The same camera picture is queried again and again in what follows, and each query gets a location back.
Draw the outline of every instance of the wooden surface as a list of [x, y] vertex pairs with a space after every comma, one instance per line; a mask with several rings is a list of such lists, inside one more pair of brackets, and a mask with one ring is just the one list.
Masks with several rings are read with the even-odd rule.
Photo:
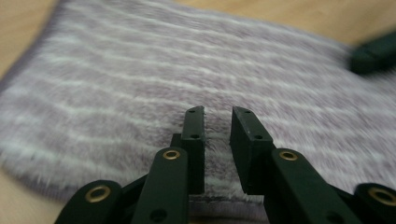
[[[275, 21], [348, 44], [396, 29], [394, 0], [177, 0], [192, 7]], [[0, 1], [0, 76], [34, 41], [54, 0]], [[0, 172], [0, 223], [52, 223], [63, 205]]]

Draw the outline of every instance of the black object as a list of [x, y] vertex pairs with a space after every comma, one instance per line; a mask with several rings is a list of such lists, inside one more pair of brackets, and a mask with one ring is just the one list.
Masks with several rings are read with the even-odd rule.
[[364, 75], [396, 65], [396, 31], [357, 47], [351, 54], [350, 70]]
[[264, 195], [271, 224], [396, 223], [394, 189], [361, 184], [350, 195], [330, 186], [301, 153], [275, 148], [250, 110], [233, 108], [230, 145], [244, 192]]
[[[55, 223], [187, 223], [188, 195], [204, 191], [204, 126], [204, 107], [188, 110], [182, 133], [156, 154], [148, 175], [124, 188], [89, 183]], [[265, 196], [271, 224], [396, 223], [394, 189], [360, 184], [351, 195], [327, 184], [301, 153], [276, 148], [248, 109], [233, 108], [230, 145], [243, 191]]]

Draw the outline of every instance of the gray fabric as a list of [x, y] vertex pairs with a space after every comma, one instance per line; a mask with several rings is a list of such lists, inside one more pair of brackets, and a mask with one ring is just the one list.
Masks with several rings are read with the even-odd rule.
[[233, 105], [331, 184], [396, 187], [396, 77], [347, 71], [350, 48], [296, 29], [170, 1], [68, 0], [2, 81], [2, 166], [67, 200], [82, 185], [125, 185], [204, 105], [205, 195], [195, 216], [266, 219], [241, 190], [228, 146]]

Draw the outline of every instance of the fuzzy towel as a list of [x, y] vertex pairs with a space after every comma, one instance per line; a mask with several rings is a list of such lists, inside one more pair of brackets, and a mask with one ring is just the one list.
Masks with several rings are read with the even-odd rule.
[[277, 147], [331, 184], [396, 188], [396, 76], [347, 70], [350, 47], [285, 26], [168, 0], [66, 0], [1, 82], [0, 161], [67, 200], [96, 179], [145, 175], [205, 106], [205, 195], [191, 215], [266, 220], [245, 196], [229, 137], [232, 106], [254, 111]]

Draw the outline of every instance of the wooden table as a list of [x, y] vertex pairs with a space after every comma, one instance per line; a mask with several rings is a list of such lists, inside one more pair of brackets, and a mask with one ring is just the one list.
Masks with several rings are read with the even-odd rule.
[[[177, 0], [193, 7], [275, 21], [348, 44], [396, 28], [393, 0]], [[21, 56], [45, 24], [54, 0], [0, 2], [0, 76]], [[0, 223], [52, 223], [62, 203], [35, 194], [0, 171]]]

